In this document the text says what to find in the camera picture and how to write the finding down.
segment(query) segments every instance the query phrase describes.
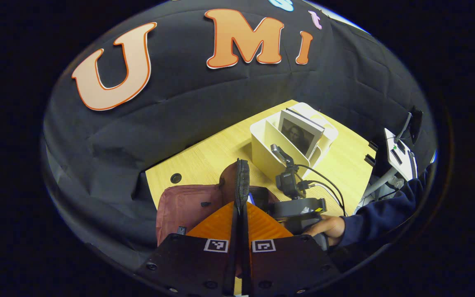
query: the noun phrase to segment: person's hand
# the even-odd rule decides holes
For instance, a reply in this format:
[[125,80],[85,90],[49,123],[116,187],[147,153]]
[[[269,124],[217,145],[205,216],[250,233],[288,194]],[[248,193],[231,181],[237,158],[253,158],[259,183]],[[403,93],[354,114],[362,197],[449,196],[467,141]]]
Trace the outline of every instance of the person's hand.
[[323,232],[326,234],[330,246],[337,245],[342,239],[346,223],[340,217],[332,217],[325,214],[321,214],[321,216],[322,220],[320,222],[312,225],[302,234],[314,236]]

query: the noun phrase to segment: picture frame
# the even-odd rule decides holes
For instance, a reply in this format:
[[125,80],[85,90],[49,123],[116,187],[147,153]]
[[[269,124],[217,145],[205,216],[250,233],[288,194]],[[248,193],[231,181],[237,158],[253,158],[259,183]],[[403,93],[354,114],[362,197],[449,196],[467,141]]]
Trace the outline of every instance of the picture frame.
[[278,130],[309,159],[325,128],[295,111],[286,109],[281,111]]

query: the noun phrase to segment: navy sleeve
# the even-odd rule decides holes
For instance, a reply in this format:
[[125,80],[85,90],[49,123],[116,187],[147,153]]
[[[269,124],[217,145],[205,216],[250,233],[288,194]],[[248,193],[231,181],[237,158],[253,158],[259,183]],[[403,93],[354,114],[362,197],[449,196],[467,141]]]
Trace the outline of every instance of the navy sleeve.
[[428,172],[433,167],[430,164],[419,178],[409,180],[393,198],[365,205],[353,216],[341,216],[346,229],[338,246],[375,239],[407,220],[422,197]]

